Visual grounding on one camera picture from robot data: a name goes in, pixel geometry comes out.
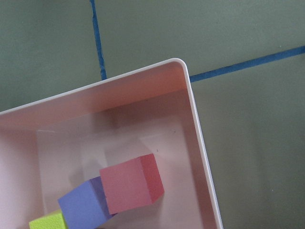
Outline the pink foam cube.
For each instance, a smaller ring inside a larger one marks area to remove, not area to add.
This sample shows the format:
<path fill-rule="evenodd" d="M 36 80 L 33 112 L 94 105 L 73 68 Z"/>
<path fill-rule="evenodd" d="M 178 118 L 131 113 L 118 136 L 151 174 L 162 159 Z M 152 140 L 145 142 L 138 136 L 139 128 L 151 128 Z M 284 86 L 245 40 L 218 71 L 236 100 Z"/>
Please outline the pink foam cube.
<path fill-rule="evenodd" d="M 156 202 L 164 187 L 154 154 L 148 154 L 100 169 L 110 214 Z"/>

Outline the purple foam cube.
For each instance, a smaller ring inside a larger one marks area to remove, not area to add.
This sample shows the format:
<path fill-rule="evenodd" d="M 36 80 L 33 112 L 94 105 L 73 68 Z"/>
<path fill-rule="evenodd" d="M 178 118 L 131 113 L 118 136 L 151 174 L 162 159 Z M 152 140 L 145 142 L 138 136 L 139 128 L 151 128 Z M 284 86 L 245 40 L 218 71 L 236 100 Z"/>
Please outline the purple foam cube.
<path fill-rule="evenodd" d="M 114 216 L 109 213 L 100 177 L 85 181 L 58 203 L 70 229 L 96 229 Z"/>

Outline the pink plastic bin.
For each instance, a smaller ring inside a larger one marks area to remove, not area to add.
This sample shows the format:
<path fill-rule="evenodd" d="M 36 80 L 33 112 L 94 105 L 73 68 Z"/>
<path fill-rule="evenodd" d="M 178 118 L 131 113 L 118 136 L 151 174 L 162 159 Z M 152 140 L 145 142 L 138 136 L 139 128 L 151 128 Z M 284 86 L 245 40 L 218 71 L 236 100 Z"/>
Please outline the pink plastic bin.
<path fill-rule="evenodd" d="M 187 66 L 168 59 L 0 114 L 0 226 L 26 229 L 103 167 L 153 153 L 165 194 L 106 229 L 223 227 Z"/>

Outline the yellow foam cube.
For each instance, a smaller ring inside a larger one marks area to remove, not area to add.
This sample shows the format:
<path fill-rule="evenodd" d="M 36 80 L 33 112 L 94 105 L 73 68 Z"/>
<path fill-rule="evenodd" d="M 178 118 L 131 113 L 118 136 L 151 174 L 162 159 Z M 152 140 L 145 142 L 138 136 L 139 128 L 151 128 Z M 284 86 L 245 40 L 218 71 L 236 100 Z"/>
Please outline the yellow foam cube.
<path fill-rule="evenodd" d="M 56 210 L 29 222 L 30 229 L 67 229 L 61 210 Z"/>

